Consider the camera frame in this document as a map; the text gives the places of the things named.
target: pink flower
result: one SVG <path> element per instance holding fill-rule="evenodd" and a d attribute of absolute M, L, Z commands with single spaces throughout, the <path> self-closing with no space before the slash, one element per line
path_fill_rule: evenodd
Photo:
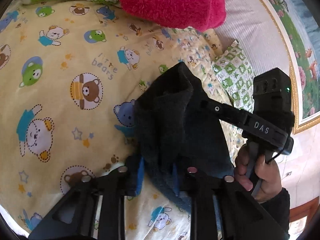
<path fill-rule="evenodd" d="M 309 111 L 309 116 L 315 114 L 316 109 L 314 107 L 311 107 L 310 111 Z"/>
<path fill-rule="evenodd" d="M 275 0 L 269 0 L 272 4 L 276 4 Z"/>
<path fill-rule="evenodd" d="M 277 13 L 278 13 L 279 17 L 283 17 L 284 16 L 283 10 L 279 10 Z"/>
<path fill-rule="evenodd" d="M 306 86 L 306 74 L 303 70 L 302 67 L 298 66 L 299 68 L 299 75 L 300 75 L 300 80 L 301 80 L 301 88 L 302 88 L 302 91 L 304 90 L 305 86 Z"/>

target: hand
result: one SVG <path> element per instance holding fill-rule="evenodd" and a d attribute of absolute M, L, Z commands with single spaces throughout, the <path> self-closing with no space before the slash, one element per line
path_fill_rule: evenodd
<path fill-rule="evenodd" d="M 248 163 L 249 153 L 246 145 L 243 145 L 236 157 L 234 176 L 247 191 L 250 191 L 253 188 L 253 184 L 245 176 Z M 256 162 L 254 170 L 257 176 L 262 179 L 261 188 L 255 197 L 258 202 L 268 201 L 280 193 L 282 190 L 281 177 L 278 164 L 275 160 L 266 164 L 265 156 L 261 155 Z"/>

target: star print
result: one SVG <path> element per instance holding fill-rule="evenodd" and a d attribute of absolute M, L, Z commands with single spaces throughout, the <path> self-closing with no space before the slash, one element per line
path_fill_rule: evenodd
<path fill-rule="evenodd" d="M 28 183 L 27 180 L 29 178 L 29 175 L 27 175 L 24 170 L 19 172 L 19 175 L 20 175 L 20 181 Z"/>
<path fill-rule="evenodd" d="M 89 143 L 89 140 L 88 140 L 88 139 L 83 140 L 83 141 L 82 141 L 82 144 L 83 144 L 83 146 L 85 146 L 85 147 L 87 147 L 87 148 L 89 148 L 89 146 L 90 146 L 90 143 Z"/>
<path fill-rule="evenodd" d="M 24 186 L 23 186 L 23 185 L 21 185 L 21 184 L 18 184 L 18 185 L 19 185 L 18 190 L 19 190 L 21 193 L 26 192 L 26 190 L 24 189 Z"/>
<path fill-rule="evenodd" d="M 80 141 L 82 140 L 81 138 L 82 132 L 79 131 L 78 128 L 75 128 L 75 130 L 72 131 L 72 133 L 75 140 L 80 140 Z"/>

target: metal bolt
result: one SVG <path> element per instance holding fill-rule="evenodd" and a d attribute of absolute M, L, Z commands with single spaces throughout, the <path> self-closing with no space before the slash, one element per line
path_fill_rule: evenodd
<path fill-rule="evenodd" d="M 85 175 L 81 178 L 82 182 L 89 182 L 91 180 L 91 176 L 90 175 Z"/>
<path fill-rule="evenodd" d="M 197 173 L 197 168 L 196 167 L 189 167 L 189 168 L 187 168 L 187 172 L 188 173 Z"/>
<path fill-rule="evenodd" d="M 118 172 L 124 173 L 128 171 L 128 167 L 127 166 L 120 166 L 118 168 Z"/>
<path fill-rule="evenodd" d="M 227 175 L 227 176 L 224 177 L 224 180 L 226 182 L 234 182 L 235 178 L 233 176 L 231 176 L 231 175 Z"/>

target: pink fuzzy blanket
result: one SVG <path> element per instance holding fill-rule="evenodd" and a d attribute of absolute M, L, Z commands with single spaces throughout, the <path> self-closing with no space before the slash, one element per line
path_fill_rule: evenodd
<path fill-rule="evenodd" d="M 120 0 L 122 8 L 164 27 L 215 28 L 226 18 L 225 0 Z"/>

